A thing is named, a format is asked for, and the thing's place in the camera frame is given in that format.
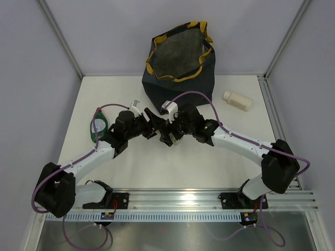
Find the cream bottle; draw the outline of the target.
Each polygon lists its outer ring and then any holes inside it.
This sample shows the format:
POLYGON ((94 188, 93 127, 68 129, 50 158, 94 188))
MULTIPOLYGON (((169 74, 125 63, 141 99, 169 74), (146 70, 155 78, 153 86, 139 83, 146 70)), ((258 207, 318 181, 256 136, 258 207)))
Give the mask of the cream bottle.
POLYGON ((222 98, 231 106, 234 106, 243 111, 249 111, 253 104, 253 100, 251 98, 235 92, 226 91, 222 98))

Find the clear bottle beige cap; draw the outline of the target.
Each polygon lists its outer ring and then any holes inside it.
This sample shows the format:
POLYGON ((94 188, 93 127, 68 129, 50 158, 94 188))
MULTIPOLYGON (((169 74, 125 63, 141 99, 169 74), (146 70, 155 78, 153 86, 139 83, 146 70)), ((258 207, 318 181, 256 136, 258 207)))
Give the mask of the clear bottle beige cap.
POLYGON ((172 132, 169 134, 170 140, 172 142, 172 145, 177 146, 183 139, 182 134, 178 134, 175 136, 172 132))

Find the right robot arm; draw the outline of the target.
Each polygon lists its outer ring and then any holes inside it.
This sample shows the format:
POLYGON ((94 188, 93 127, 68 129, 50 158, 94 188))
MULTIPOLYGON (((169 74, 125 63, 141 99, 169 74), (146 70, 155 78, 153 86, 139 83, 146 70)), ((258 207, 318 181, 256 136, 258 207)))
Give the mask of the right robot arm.
POLYGON ((221 193, 223 208, 252 208, 269 192, 284 194, 299 171, 299 164, 286 141, 260 142, 235 131, 223 128, 217 120, 204 119, 198 109, 190 104, 179 108, 166 101, 162 112, 168 114, 167 122, 160 127, 160 140, 171 146, 184 135, 191 135, 199 143, 231 150, 256 163, 261 173, 247 179, 235 193, 221 193))

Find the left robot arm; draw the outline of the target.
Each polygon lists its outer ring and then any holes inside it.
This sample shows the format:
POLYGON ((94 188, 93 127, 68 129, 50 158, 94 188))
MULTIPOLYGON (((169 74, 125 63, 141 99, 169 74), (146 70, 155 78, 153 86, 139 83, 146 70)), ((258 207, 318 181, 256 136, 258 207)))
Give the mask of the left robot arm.
POLYGON ((61 218, 77 206, 85 209, 114 206, 113 189, 109 185, 99 180, 79 185, 79 181, 120 155, 127 148, 129 140, 140 135, 150 139, 164 124, 165 120, 148 108, 139 114, 131 110, 121 111, 115 123, 90 151, 63 165, 49 162, 44 166, 32 194, 32 208, 38 213, 50 212, 61 218))

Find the green bottle red cap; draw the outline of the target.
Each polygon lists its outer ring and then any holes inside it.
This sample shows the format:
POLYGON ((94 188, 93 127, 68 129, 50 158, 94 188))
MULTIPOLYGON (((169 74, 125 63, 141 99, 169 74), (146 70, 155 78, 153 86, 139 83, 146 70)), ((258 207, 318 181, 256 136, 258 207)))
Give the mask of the green bottle red cap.
POLYGON ((97 108, 97 113, 94 122, 91 122, 91 140, 96 143, 96 139, 99 140, 106 134, 108 130, 108 120, 103 114, 102 110, 97 108))

